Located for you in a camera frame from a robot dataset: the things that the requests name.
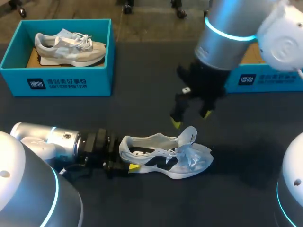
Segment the beige sneaker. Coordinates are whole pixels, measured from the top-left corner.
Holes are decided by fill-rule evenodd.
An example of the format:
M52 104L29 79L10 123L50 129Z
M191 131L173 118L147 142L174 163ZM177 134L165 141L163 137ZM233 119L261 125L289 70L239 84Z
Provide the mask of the beige sneaker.
M106 54L105 44L93 42L91 36L65 29L54 36L36 34L35 46L41 56L41 65L86 67L102 60Z

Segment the shoe sole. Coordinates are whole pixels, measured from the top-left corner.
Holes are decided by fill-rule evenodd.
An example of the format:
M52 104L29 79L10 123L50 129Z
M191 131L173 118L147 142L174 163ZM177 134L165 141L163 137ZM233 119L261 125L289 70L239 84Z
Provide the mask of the shoe sole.
M188 174L177 174L177 173L170 173L169 171L167 171L165 169L157 168L155 166L141 166L138 171L135 171L132 173L147 174L147 173L151 173L151 172L160 172L160 173L163 173L166 176L170 177L171 179L178 180L178 179L188 178L188 177L197 175L197 174L203 172L204 170L206 170L207 168L201 169L199 171L191 172Z
M41 57L40 65L62 65L62 64L68 64L75 67L87 67L89 65L93 65L97 63L98 61L101 61L105 56L99 57L97 59L94 59L92 61L72 61L69 59L62 59L62 58L45 58Z

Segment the shoebox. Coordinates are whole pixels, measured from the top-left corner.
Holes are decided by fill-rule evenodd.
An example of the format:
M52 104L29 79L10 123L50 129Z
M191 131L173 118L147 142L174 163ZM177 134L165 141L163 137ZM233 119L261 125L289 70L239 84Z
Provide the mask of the shoebox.
M88 67L41 66L35 51L35 35L56 35L63 28L105 43L104 62ZM0 73L13 96L109 96L114 54L110 19L23 20L3 57Z
M241 65L234 69L225 85L228 93L303 91L297 72L280 72L262 59L258 43L250 45Z

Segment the shoe tongue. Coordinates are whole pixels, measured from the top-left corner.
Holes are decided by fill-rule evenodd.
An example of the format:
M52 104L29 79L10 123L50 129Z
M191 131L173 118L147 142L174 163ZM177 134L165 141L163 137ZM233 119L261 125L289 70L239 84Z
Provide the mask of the shoe tongue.
M177 139L179 149L184 149L190 147L196 140L197 130L193 126L187 127Z
M73 35L73 33L69 32L65 29L62 29L61 32L59 32L57 36L70 39L70 38L72 38L72 35Z
M74 39L57 36L56 39L55 39L55 45L57 45L60 41L64 41L67 44L78 44L78 43L80 43L80 41L76 42L76 40L74 40Z

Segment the glowing blue ring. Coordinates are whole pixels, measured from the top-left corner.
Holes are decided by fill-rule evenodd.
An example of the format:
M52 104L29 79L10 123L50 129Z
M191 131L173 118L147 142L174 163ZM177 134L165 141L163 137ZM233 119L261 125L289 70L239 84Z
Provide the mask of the glowing blue ring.
M56 127L52 127L51 132L49 133L49 136L48 136L48 138L47 138L47 142L46 142L46 143L48 143L49 138L50 138L51 135L53 134L53 131L55 130L55 128L56 128Z
M236 40L236 41L251 41L251 40L254 40L254 39L256 38L255 35L244 36L244 37L228 35L228 34L226 34L226 33L224 33L224 32L219 31L219 30L216 29L214 26L212 26L212 25L209 23L209 20L208 20L207 17L205 17L204 21L205 21L206 26L208 26L213 32L217 33L217 34L220 35L220 36L223 36L223 37L225 37L225 38L228 38L228 39L232 39L232 40Z
M283 210L282 206L281 206L281 203L280 203L280 200L279 200L279 194L278 194L278 184L279 184L279 181L278 183L276 183L276 197L278 199L278 203L279 203L279 206L283 212L283 214L285 215L285 217L287 218L287 220L290 222L290 224L292 224L294 227L297 227L292 221L291 219L289 219L289 217L286 215L285 211Z
M51 209L49 210L46 218L44 219L44 221L42 222L42 224L40 225L40 227L44 227L48 220L51 218L52 214L53 214L53 210L55 209L55 206L56 206L56 203L57 203L57 200L58 200L58 195L59 195L59 181L58 181L58 177L55 173L55 171L53 170L52 168L52 171L53 171L53 174L55 175L55 181L56 181L56 192L55 192L55 198L53 199L53 204L51 206Z

